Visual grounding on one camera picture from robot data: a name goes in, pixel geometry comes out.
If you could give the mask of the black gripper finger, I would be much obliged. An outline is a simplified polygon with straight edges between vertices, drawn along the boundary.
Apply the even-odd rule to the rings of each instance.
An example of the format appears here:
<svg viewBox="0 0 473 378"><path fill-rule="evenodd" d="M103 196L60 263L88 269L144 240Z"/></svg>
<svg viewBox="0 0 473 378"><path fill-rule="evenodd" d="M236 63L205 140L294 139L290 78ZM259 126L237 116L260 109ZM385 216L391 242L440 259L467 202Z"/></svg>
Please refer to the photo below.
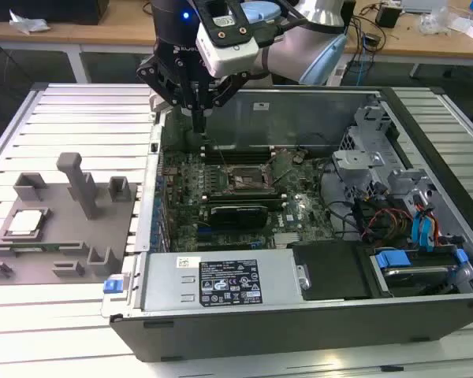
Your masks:
<svg viewBox="0 0 473 378"><path fill-rule="evenodd" d="M248 74L240 72L227 76L223 80L200 83L200 133L206 130L207 118L214 107L222 107L248 81Z"/></svg>
<svg viewBox="0 0 473 378"><path fill-rule="evenodd" d="M185 60L175 57L168 68L158 57L148 57L141 62L137 75L163 100L184 109L192 119L193 131L200 133L199 102Z"/></svg>

